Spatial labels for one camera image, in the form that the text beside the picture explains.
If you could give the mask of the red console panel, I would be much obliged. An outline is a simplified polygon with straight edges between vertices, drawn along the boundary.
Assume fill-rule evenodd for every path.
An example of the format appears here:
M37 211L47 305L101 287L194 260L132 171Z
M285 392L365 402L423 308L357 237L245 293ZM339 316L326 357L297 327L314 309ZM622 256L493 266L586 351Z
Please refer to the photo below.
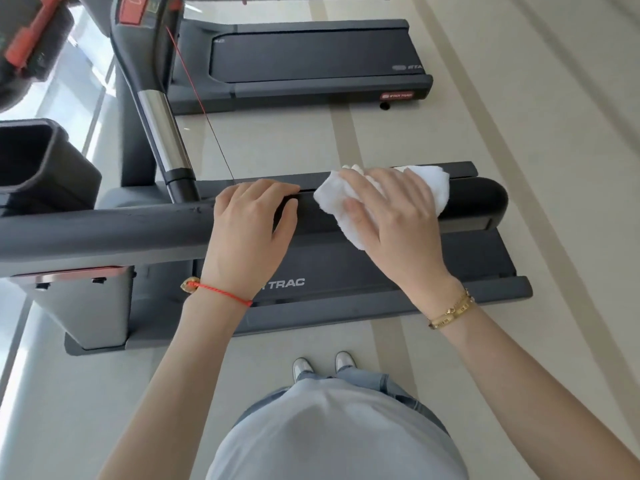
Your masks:
M140 26L149 0L117 0L115 22L119 25Z

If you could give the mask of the person's right hand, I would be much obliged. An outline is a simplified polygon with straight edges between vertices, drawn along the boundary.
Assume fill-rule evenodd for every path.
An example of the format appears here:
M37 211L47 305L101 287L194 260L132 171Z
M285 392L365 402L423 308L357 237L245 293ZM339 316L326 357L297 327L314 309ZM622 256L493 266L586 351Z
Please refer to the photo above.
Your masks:
M412 301L443 298L459 288L444 264L433 194L411 169L341 169L374 222L374 247L364 251Z

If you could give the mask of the black treadmill with red label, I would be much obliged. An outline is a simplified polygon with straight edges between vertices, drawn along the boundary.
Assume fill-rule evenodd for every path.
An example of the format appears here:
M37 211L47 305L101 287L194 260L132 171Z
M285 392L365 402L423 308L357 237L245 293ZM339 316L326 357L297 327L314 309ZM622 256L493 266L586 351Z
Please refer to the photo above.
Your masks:
M184 20L167 97L174 115L423 100L433 76L406 20L219 24Z

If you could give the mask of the silver and black handlebar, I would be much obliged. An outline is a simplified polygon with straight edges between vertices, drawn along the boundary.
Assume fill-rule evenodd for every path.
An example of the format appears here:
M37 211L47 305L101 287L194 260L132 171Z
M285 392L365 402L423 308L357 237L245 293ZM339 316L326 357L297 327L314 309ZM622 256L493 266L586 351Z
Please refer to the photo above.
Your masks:
M158 56L166 16L144 15L139 24L113 14L111 33L116 58L156 163L173 203L200 201L196 177L161 79Z

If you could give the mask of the black treadmill handrail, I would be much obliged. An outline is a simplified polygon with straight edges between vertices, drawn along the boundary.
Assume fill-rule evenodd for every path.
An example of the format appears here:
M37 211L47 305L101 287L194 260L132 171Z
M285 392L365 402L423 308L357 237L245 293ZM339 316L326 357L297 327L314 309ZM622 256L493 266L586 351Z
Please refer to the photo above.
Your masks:
M293 248L350 242L313 192L299 200ZM496 227L508 207L506 189L484 177L450 180L438 218L443 233ZM143 207L0 218L0 278L25 274L149 265L204 258L214 224L213 199Z

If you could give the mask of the black console with red trim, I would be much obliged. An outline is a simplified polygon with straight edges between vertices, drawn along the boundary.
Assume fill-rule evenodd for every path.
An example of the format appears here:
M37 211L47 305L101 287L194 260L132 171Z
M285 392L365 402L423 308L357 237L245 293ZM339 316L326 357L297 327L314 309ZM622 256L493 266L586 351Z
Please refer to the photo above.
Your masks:
M0 113L44 82L74 26L79 0L0 0Z

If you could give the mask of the light grey shirt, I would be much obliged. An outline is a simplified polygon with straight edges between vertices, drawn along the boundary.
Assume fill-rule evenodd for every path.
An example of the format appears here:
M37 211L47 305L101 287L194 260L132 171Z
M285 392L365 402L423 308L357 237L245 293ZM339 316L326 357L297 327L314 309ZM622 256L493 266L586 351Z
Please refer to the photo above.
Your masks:
M468 480L449 434L413 406L302 379L238 421L205 480Z

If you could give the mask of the black console cup holder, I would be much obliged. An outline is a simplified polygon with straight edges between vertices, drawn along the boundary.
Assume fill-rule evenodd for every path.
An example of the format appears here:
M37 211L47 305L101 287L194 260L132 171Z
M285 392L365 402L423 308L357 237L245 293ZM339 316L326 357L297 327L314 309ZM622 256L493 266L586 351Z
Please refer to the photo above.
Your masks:
M0 121L0 218L92 210L101 181L53 120Z

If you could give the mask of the person's right forearm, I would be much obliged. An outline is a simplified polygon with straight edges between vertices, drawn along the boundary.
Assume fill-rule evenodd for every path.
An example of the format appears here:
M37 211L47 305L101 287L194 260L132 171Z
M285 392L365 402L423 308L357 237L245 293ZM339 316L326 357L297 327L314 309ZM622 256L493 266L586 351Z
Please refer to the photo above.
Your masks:
M638 459L466 290L412 301L452 345L540 480L640 480Z

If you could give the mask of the silver treadmill upright post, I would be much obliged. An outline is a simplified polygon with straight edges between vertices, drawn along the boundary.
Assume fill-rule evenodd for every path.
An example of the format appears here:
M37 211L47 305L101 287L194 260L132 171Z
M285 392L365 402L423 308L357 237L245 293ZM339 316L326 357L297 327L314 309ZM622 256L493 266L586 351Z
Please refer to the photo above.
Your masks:
M129 336L133 266L106 266L9 277L83 350L112 349Z

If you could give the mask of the person's left forearm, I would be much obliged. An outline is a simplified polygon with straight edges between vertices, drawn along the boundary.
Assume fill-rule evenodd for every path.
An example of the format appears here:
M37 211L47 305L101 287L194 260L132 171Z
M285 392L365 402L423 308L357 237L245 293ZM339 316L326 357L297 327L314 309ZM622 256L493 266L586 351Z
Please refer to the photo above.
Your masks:
M248 302L199 287L97 480L189 480L230 340Z

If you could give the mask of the black treadmill with white lettering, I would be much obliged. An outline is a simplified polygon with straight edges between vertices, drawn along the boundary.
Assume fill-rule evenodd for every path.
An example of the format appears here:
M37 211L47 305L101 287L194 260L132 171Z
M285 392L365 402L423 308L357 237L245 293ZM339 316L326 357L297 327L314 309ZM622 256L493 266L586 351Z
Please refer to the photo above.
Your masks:
M117 0L79 0L79 3L97 21L102 19L98 23L103 32L110 36L113 47L111 23ZM150 15L164 13L166 16L166 32L162 33L158 56L166 96L175 56L181 57L177 39L184 21L183 7L182 0L149 0L144 14L147 20ZM121 112L124 112L121 116L122 169L120 186L110 190L101 199L98 209L173 203L116 55L115 59L116 67L122 74L116 80L118 103ZM450 174L450 180L480 177L471 162L444 163L442 166ZM300 192L311 191L314 196L329 175L329 172L321 172L268 178L299 185ZM198 181L196 177L200 201L214 199L224 188L235 183L233 176L229 180L213 181ZM443 246L448 269L471 291L478 304L532 298L532 286L526 276L517 274L497 226L487 230L444 233ZM168 345L187 297L187 293L179 287L188 277L199 277L203 265L204 258L197 258L133 266L126 344L112 349L86 351L65 332L67 353L79 356ZM417 313L417 309L409 298L352 243L334 242L300 248L291 245L283 263L258 293L235 335L414 313Z

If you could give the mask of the person's left hand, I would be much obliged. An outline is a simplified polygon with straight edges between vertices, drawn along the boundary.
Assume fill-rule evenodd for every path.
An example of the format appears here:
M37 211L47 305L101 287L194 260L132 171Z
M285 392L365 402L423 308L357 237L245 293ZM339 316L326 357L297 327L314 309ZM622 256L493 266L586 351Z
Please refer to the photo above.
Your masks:
M282 204L300 186L260 179L222 191L215 199L214 225L200 281L251 301L273 277L289 246L274 246L272 236Z

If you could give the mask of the white cleaning cloth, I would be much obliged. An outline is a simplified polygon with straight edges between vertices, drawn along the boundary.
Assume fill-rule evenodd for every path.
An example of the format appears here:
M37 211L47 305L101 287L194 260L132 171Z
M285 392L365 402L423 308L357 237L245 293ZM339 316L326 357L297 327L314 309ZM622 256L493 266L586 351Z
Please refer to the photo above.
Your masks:
M401 166L396 170L404 172L411 169L426 185L429 186L435 202L436 215L440 216L449 202L450 176L439 166ZM338 171L330 172L330 176L314 192L314 199L325 213L333 216L347 240L358 250L363 251L364 245L352 223L344 202L348 198L360 201L353 188L345 181Z

